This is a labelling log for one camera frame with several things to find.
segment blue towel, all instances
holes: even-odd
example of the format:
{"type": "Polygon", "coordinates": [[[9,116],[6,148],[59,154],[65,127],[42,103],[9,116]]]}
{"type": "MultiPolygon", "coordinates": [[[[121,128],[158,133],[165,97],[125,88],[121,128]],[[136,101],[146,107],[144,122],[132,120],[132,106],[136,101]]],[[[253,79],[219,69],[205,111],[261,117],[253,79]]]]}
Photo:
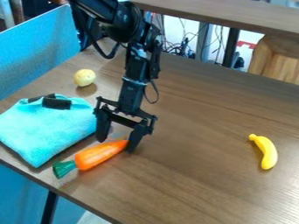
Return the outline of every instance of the blue towel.
{"type": "Polygon", "coordinates": [[[42,97],[22,99],[0,115],[0,141],[34,167],[95,132],[93,109],[85,100],[60,94],[56,99],[71,101],[71,108],[43,107],[42,97]]]}

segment yellow banana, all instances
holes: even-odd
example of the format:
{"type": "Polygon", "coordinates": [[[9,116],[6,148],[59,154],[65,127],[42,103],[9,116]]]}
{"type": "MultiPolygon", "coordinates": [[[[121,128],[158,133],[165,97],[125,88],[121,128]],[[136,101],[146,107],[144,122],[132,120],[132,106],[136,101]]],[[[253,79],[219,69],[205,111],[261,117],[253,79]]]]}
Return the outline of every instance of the yellow banana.
{"type": "Polygon", "coordinates": [[[252,134],[249,136],[250,141],[254,141],[259,149],[264,154],[264,158],[261,160],[261,168],[263,170],[269,170],[277,163],[278,154],[274,144],[264,136],[256,136],[252,134]]]}

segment blue partition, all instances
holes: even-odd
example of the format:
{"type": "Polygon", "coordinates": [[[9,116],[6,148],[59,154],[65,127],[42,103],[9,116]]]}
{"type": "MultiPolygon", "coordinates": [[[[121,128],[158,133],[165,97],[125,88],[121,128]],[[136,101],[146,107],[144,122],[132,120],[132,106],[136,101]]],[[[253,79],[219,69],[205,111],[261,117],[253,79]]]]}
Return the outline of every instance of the blue partition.
{"type": "Polygon", "coordinates": [[[68,4],[0,32],[0,101],[79,51],[68,4]]]}
{"type": "MultiPolygon", "coordinates": [[[[79,51],[68,5],[1,32],[0,103],[79,51]]],[[[0,223],[40,223],[48,191],[1,164],[0,177],[0,223]]],[[[76,223],[84,212],[59,198],[53,224],[76,223]]]]}

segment wooden table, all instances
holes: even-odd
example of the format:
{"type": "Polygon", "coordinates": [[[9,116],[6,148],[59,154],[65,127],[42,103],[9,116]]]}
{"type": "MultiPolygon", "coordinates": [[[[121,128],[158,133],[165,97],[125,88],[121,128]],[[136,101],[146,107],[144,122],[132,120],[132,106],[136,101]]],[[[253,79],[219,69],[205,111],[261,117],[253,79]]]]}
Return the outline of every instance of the wooden table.
{"type": "Polygon", "coordinates": [[[146,11],[233,28],[299,37],[299,10],[252,0],[132,0],[146,11]]]}
{"type": "MultiPolygon", "coordinates": [[[[0,113],[19,98],[52,92],[92,104],[98,95],[116,99],[123,66],[123,54],[106,61],[88,49],[1,101],[0,113]],[[83,67],[97,80],[76,88],[73,74],[83,67]]],[[[299,87],[167,54],[162,69],[159,103],[143,103],[159,117],[156,130],[136,154],[122,153],[60,188],[52,162],[72,158],[93,136],[40,169],[0,144],[2,163],[113,223],[298,223],[299,87]],[[275,143],[273,170],[261,170],[251,133],[275,143]]]]}

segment table leg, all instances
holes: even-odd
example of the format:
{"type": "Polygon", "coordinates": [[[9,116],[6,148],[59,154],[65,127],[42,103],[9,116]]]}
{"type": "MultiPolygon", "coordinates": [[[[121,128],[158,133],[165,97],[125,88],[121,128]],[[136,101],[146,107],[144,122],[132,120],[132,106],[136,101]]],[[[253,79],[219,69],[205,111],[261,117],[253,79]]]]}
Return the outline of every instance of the table leg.
{"type": "Polygon", "coordinates": [[[56,193],[49,191],[48,197],[45,202],[45,208],[43,217],[41,220],[41,224],[51,224],[54,218],[56,204],[57,204],[58,196],[56,193]]]}
{"type": "Polygon", "coordinates": [[[236,52],[237,43],[239,40],[240,30],[231,28],[228,34],[228,40],[226,44],[226,53],[223,59],[223,67],[233,66],[233,57],[236,52]]]}

